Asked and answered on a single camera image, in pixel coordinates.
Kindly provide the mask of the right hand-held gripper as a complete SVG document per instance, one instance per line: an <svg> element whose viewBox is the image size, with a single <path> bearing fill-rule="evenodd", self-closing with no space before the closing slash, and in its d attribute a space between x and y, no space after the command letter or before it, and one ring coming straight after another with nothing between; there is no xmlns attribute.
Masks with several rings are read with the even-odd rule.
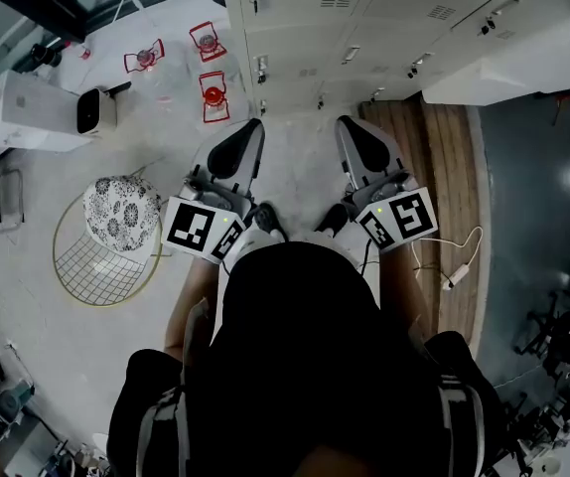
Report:
<svg viewBox="0 0 570 477"><path fill-rule="evenodd" d="M352 188L342 199L380 252L388 252L438 230L428 189L404 168L396 141L381 128L342 115L335 124L341 164Z"/></svg>

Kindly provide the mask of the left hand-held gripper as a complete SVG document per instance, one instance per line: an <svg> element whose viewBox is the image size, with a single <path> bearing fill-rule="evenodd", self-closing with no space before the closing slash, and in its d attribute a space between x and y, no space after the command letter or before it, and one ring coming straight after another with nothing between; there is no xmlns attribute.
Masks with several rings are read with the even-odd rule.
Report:
<svg viewBox="0 0 570 477"><path fill-rule="evenodd" d="M208 156L208 168L195 166L179 194L167 204L162 244L219 264L247 228L254 208L265 128L251 118L229 133Z"/></svg>

